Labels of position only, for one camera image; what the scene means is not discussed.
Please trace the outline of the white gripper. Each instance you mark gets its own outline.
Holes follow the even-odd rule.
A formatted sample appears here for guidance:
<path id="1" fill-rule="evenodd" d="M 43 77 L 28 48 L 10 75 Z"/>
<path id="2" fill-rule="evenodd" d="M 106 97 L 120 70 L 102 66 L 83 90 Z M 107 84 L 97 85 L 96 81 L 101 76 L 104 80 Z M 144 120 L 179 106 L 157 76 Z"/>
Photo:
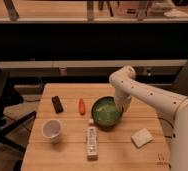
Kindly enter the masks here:
<path id="1" fill-rule="evenodd" d="M 115 89 L 114 102 L 122 112 L 127 111 L 130 106 L 131 100 L 132 96 L 130 94 L 127 94 L 126 92 L 118 88 Z"/>

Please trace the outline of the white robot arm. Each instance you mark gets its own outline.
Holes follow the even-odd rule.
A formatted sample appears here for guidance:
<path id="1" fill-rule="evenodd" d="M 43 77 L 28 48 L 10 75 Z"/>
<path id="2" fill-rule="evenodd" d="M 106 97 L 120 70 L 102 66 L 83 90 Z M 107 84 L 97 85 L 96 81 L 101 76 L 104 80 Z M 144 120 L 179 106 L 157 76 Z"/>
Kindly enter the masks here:
<path id="1" fill-rule="evenodd" d="M 135 80 L 132 66 L 124 66 L 109 76 L 115 88 L 115 104 L 120 110 L 127 109 L 127 100 L 134 96 L 157 111 L 175 119 L 172 135 L 169 169 L 188 171 L 188 96 L 156 88 Z"/>

